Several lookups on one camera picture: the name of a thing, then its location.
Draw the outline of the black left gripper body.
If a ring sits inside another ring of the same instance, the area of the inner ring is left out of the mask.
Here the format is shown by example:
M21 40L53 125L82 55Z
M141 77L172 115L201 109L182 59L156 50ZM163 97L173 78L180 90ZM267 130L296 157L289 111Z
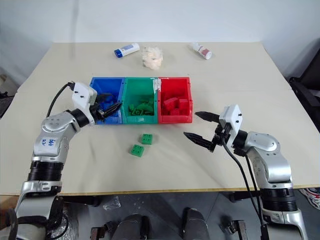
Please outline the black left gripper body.
M95 102L91 105L89 107L89 111L95 122L104 121L104 111L101 109L99 102Z

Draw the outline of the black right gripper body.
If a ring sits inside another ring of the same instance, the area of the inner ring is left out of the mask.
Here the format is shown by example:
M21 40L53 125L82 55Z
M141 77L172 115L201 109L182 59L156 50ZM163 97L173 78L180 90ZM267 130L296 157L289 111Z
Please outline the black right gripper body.
M225 126L222 126L220 123L217 125L214 130L214 136L212 138L209 151L211 153L214 152L216 146L223 146L223 141L227 143L227 140L230 138L230 131L232 130L232 126L230 123L226 123Z

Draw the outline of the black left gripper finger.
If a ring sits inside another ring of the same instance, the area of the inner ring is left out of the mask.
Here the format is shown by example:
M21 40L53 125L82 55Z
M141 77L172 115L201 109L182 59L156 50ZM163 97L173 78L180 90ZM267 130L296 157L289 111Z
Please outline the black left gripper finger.
M105 102L107 101L107 99L111 97L113 98L113 94L112 93L102 93L102 94L98 94L97 97L96 97L96 102L97 103L102 103L102 102Z
M109 108L107 108L105 111L102 112L101 116L103 118L108 118L111 115L113 115L114 113L116 113L122 106L121 102L117 102L113 105L111 105Z

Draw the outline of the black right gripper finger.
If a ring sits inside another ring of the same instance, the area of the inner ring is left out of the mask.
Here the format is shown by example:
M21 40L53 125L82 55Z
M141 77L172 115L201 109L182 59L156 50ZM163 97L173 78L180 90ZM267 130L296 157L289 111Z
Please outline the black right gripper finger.
M201 147L206 148L209 151L213 151L214 150L214 143L204 139L202 136L197 135L195 133L191 133L191 132L184 132L183 133L190 141L192 141L193 143L195 143L196 145L199 145Z
M208 122L214 122L219 123L220 122L220 116L215 113L207 112L207 111L198 111L194 113L199 118L208 121Z

